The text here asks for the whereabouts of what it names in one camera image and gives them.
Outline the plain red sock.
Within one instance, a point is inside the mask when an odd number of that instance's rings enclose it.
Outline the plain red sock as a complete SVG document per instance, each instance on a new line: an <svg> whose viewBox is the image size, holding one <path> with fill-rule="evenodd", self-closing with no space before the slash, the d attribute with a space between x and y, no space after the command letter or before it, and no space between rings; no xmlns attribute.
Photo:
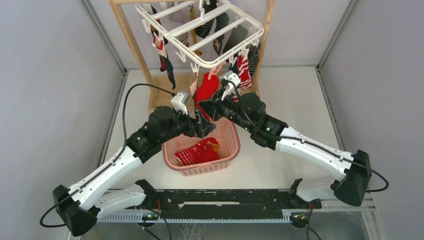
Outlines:
<svg viewBox="0 0 424 240"><path fill-rule="evenodd" d="M199 105L199 102L209 100L218 90L219 85L219 78L215 74L207 72L203 75L202 83L196 90L194 99L195 108L199 109L202 115L208 121L211 119L205 110Z"/></svg>

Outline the red sock white pattern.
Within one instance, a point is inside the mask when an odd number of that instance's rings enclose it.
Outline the red sock white pattern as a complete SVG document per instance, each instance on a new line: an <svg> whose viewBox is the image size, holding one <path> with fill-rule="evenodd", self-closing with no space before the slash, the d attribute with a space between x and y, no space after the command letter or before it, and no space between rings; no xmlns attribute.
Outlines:
<svg viewBox="0 0 424 240"><path fill-rule="evenodd" d="M198 142L195 147L198 147L199 149L202 150L201 152L201 158L199 160L199 162L197 164L201 164L201 163L207 163L207 162L212 162L212 161L216 161L219 160L221 157L219 156L218 153L216 153L208 144L207 144L207 139L205 138L203 140L201 140L200 142Z"/></svg>

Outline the red snowflake sock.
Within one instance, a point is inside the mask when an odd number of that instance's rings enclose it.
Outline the red snowflake sock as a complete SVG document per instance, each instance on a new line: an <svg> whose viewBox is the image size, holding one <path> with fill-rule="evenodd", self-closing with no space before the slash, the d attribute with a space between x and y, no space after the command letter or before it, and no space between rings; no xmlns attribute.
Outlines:
<svg viewBox="0 0 424 240"><path fill-rule="evenodd" d="M202 150L198 147L190 147L180 150L174 154L183 166L190 166L197 164L201 159Z"/></svg>

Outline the mustard yellow sock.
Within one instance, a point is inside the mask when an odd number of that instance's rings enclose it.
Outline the mustard yellow sock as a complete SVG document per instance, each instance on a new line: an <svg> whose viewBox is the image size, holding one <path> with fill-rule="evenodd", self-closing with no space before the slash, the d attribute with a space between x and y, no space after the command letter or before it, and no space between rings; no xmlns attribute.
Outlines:
<svg viewBox="0 0 424 240"><path fill-rule="evenodd" d="M218 153L219 152L219 149L220 149L220 146L219 146L219 143L218 143L218 141L215 139L215 138L213 138L213 137L209 137L207 140L206 140L206 142L207 142L207 144L216 152L216 153Z"/></svg>

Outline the pink plastic basket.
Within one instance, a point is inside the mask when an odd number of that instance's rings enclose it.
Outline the pink plastic basket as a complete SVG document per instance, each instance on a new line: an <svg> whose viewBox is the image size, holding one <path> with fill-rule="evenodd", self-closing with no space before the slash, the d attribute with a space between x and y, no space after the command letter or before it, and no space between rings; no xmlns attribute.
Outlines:
<svg viewBox="0 0 424 240"><path fill-rule="evenodd" d="M184 176L225 169L240 152L235 125L222 118L206 138L180 135L162 145L165 164Z"/></svg>

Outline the red white striped sock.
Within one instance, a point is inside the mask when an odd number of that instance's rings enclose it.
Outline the red white striped sock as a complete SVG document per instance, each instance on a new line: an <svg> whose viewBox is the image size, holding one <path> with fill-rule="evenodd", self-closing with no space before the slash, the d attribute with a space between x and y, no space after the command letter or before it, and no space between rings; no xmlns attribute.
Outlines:
<svg viewBox="0 0 424 240"><path fill-rule="evenodd" d="M248 89L252 86L252 78L249 71L249 58L241 52L237 56L237 71L240 79L239 88Z"/></svg>

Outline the wooden hanger stand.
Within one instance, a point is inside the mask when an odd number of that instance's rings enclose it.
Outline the wooden hanger stand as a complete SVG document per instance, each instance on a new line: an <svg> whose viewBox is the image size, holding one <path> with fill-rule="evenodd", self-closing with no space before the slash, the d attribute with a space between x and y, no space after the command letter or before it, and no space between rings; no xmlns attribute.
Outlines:
<svg viewBox="0 0 424 240"><path fill-rule="evenodd" d="M236 7L229 1L223 0L221 2L221 6L219 6L218 8L208 13L201 12L200 17L190 21L189 23L186 23L183 26L177 27L173 30L166 30L162 25L158 23L157 21L158 19L168 16L169 14L174 13L175 11L183 9L185 7L188 7L190 5L198 4L201 7L203 5L203 2L201 0L184 0L173 7L162 10L158 12L157 14L153 14L153 15L149 14L147 10L143 8L145 5L149 3L149 1L147 0L110 0L108 3L134 55L134 58L136 59L140 67L140 70L144 76L144 79L147 81L148 84L151 85L149 102L147 105L147 109L149 112L152 112L158 106L170 106L171 97L165 92L167 90L167 88L164 86L165 75L151 74L151 71L149 70L146 64L146 60L142 54L142 51L130 27L128 19L124 13L124 10L122 8L123 5L134 4L137 12L143 17L143 20L145 21L144 23L145 30L149 31L151 27L154 27L156 30L158 30L160 34L164 35L164 37L168 39L168 42L171 45L174 45L178 49L176 54L178 55L178 57L181 59L182 62L186 62L187 59L192 60L192 65L191 65L192 71L193 73L198 73L199 75L203 74L202 71L199 71L199 68L211 69L211 68L217 67L220 63L228 59L232 54L235 54L239 51L245 51L249 44L255 45L259 43L260 44L259 57L263 58L268 35L270 32L270 24L271 24L271 19L273 15L274 5L275 5L275 1L273 0L268 0L266 2L266 9L265 9L266 16L263 20L263 23L259 23L257 20L255 20L254 18L246 14L244 11L242 11L241 9L239 9L238 7ZM179 36L183 32L191 31L195 27L198 27L204 24L205 22L211 20L213 17L217 17L218 15L226 12L227 10L231 10L237 14L238 18L234 23L231 23L230 25L219 30L217 33L214 33L208 36L204 40L199 41L197 44L191 47L185 47L182 43L180 43L177 40L177 36ZM251 35L248 38L246 38L244 41L237 44L236 46L231 48L229 51L224 53L222 56L219 56L217 59L213 61L205 61L201 59L200 56L196 55L195 50L209 43L210 41L215 39L218 35L228 32L230 29L235 28L236 25L240 25L243 22L249 22L252 24Z"/></svg>

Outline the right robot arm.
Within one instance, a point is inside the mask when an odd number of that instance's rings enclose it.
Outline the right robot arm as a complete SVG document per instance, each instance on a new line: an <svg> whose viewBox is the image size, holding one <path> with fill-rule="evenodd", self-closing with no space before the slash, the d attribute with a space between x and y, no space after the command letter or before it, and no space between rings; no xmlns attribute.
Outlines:
<svg viewBox="0 0 424 240"><path fill-rule="evenodd" d="M235 102L232 97L222 97L216 92L210 99L199 101L198 105L210 119L226 118L248 131L257 145L294 155L328 174L313 180L295 180L289 194L289 203L295 208L325 198L336 198L359 207L365 194L372 192L369 182L373 175L385 183L379 191L389 187L388 180L372 169L367 152L360 149L355 153L343 151L305 136L286 122L267 114L266 104L255 93L243 94Z"/></svg>

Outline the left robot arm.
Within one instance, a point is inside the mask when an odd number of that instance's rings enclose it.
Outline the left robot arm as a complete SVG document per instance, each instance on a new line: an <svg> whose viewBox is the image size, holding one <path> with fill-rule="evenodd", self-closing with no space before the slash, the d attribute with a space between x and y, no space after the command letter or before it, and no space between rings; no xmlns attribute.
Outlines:
<svg viewBox="0 0 424 240"><path fill-rule="evenodd" d="M130 206L153 207L157 196L151 185L140 181L115 193L105 192L127 173L146 163L162 150L162 145L180 135L204 138L216 125L196 111L191 117L188 94L171 93L172 106L161 105L149 114L136 132L124 136L122 147L106 162L71 186L59 185L53 192L55 210L74 237L87 233L98 219Z"/></svg>

